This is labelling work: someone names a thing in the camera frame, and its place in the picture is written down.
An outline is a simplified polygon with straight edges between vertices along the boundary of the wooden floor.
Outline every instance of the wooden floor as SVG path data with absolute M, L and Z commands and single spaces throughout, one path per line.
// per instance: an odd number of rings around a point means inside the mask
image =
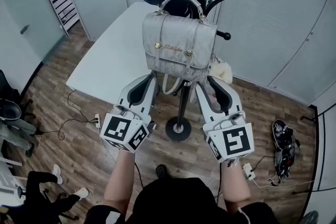
M 75 109 L 67 104 L 71 90 L 66 81 L 74 68 L 92 46 L 78 24 L 70 34 L 69 39 L 58 49 L 50 62 L 44 65 L 29 87 L 25 99 L 32 98 L 34 103 L 30 110 L 36 114 L 32 122 L 43 131 L 58 130 L 62 123 L 70 118 L 83 120 Z M 312 117 L 313 110 L 289 100 L 279 94 L 259 88 L 253 84 L 234 80 L 233 88 L 241 98 L 247 121 L 253 125 L 255 151 L 241 160 L 242 164 L 250 162 L 252 167 L 264 155 L 273 156 L 274 145 L 271 137 L 271 125 L 275 119 L 284 120 L 294 129 L 295 137 L 301 142 L 300 153 L 292 167 L 290 178 L 284 186 L 303 183 L 312 180 L 316 134 L 314 125 L 301 121 L 302 115 Z M 104 115 L 112 108 L 112 104 L 74 92 L 70 103 L 79 108 L 88 118 L 93 119 L 96 113 Z M 136 162 L 141 171 L 145 185 L 155 180 L 155 167 L 158 164 L 167 165 L 169 172 L 176 177 L 199 177 L 206 184 L 219 177 L 219 165 L 211 150 L 203 140 L 201 127 L 203 119 L 197 104 L 189 103 L 185 116 L 192 124 L 192 134 L 184 142 L 172 142 L 165 135 L 167 120 L 177 115 L 178 97 L 159 94 L 152 118 L 158 124 L 157 129 L 144 141 L 137 151 Z M 57 132 L 48 133 L 33 138 L 36 148 L 31 158 L 27 159 L 21 148 L 9 144 L 7 155 L 24 163 L 16 168 L 19 176 L 27 176 L 30 170 L 47 172 L 58 164 L 64 177 L 64 184 L 46 184 L 51 188 L 51 196 L 65 191 L 69 194 L 82 186 L 90 191 L 88 199 L 78 202 L 70 211 L 78 215 L 82 223 L 90 207 L 102 203 L 104 188 L 114 167 L 114 160 L 102 146 L 97 129 L 90 123 L 68 122 L 62 129 L 65 139 L 60 141 Z M 113 158 L 117 150 L 111 146 Z M 255 171 L 259 186 L 268 184 L 268 179 L 275 174 L 273 160 L 265 158 Z M 209 187 L 216 195 L 219 180 L 214 180 Z M 249 182 L 254 201 L 266 202 L 275 212 L 281 223 L 296 223 L 307 199 L 307 194 L 292 195 L 294 190 L 306 190 L 309 184 L 289 188 L 258 188 Z M 136 191 L 133 192 L 129 212 L 131 213 L 137 192 L 141 190 L 138 173 L 135 172 Z

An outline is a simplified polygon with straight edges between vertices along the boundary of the white shoe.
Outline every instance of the white shoe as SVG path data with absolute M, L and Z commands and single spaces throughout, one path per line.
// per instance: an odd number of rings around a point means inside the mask
M 63 178 L 61 177 L 61 168 L 57 164 L 54 165 L 53 175 L 57 177 L 57 184 L 63 184 Z
M 89 191 L 87 188 L 81 188 L 80 190 L 76 191 L 74 195 L 79 196 L 79 200 L 82 200 L 89 196 Z

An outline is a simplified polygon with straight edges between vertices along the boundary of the black shoe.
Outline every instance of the black shoe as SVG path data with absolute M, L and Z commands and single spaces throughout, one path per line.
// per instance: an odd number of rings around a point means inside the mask
M 34 147 L 35 147 L 35 145 L 33 143 L 31 143 L 31 145 L 32 145 L 31 148 L 26 151 L 26 156 L 28 158 L 30 158 L 32 156 L 33 150 L 34 150 Z
M 155 173 L 158 178 L 170 177 L 167 167 L 164 164 L 160 164 L 159 166 L 157 166 L 157 168 L 155 169 Z

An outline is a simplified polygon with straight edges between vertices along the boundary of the door handle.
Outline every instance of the door handle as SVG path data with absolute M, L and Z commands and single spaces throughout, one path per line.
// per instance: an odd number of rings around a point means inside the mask
M 21 29 L 20 34 L 22 35 L 28 29 L 28 27 L 29 25 L 25 25 L 25 27 Z

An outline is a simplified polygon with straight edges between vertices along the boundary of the sneaker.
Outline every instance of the sneaker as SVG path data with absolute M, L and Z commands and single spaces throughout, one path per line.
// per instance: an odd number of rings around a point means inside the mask
M 57 164 L 54 164 L 53 175 L 57 177 L 57 184 L 63 184 L 63 178 L 61 177 L 61 168 Z
M 35 145 L 33 144 L 33 143 L 31 143 L 31 147 L 30 147 L 30 149 L 28 149 L 27 151 L 26 151 L 26 156 L 28 157 L 28 158 L 30 158 L 31 156 L 32 156 L 32 154 L 33 154 L 33 150 L 34 150 L 34 147 L 35 147 Z
M 155 173 L 158 178 L 170 177 L 170 175 L 168 174 L 167 167 L 164 164 L 158 165 L 157 168 L 155 169 Z
M 81 188 L 80 190 L 76 191 L 74 195 L 79 196 L 79 200 L 82 200 L 89 196 L 89 191 L 87 188 Z

